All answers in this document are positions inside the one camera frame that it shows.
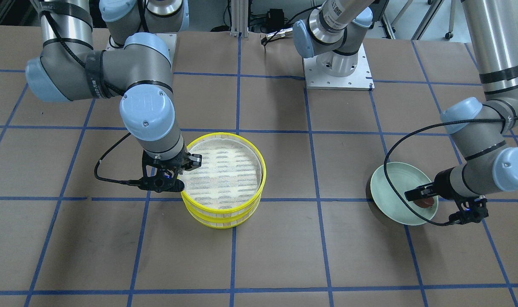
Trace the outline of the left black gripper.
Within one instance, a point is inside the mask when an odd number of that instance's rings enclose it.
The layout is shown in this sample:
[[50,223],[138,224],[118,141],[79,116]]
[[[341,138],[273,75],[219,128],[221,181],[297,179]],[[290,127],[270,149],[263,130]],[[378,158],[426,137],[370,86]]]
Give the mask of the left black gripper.
[[433,183],[427,183],[415,187],[413,190],[405,191],[404,195],[407,201],[420,200],[423,198],[434,197],[435,194],[446,199],[456,200],[459,194],[454,190],[450,176],[453,168],[439,172]]

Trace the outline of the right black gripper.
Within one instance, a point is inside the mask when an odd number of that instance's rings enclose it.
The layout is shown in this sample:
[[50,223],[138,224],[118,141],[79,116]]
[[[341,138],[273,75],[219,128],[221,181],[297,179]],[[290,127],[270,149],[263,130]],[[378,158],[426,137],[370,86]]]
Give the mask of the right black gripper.
[[171,177],[182,174],[183,171],[190,171],[202,165],[202,155],[190,154],[187,150],[182,150],[176,156],[168,160],[161,160],[151,157],[147,151],[143,151],[142,165],[153,167],[158,171],[171,173]]

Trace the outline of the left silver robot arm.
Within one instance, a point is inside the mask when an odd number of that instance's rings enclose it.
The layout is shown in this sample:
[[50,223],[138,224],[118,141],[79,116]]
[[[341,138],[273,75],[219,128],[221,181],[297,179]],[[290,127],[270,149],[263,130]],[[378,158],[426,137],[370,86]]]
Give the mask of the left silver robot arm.
[[[327,0],[308,19],[292,26],[294,45],[302,58],[334,52],[352,56],[370,25],[370,0]],[[518,190],[518,148],[503,134],[518,125],[518,31],[512,10],[501,0],[463,0],[485,101],[466,98],[440,116],[465,158],[444,170],[434,182],[405,192],[408,200],[441,196],[447,200],[477,198]]]

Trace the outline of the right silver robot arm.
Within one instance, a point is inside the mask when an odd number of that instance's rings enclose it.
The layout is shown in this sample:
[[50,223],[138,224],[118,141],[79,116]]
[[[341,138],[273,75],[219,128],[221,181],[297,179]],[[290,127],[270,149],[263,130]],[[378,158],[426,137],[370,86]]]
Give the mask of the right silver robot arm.
[[109,50],[93,48],[93,18],[87,0],[33,0],[43,51],[27,62],[32,92],[46,102],[120,96],[128,132],[157,169],[182,173],[200,167],[188,152],[173,99],[171,49],[163,35],[188,26],[186,0],[101,0],[110,32]]

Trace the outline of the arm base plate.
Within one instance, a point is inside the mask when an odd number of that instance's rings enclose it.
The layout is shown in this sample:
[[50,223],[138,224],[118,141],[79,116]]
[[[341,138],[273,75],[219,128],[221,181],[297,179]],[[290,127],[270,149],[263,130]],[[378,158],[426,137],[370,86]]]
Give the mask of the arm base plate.
[[364,44],[354,55],[343,56],[333,51],[302,60],[306,88],[309,90],[375,89]]

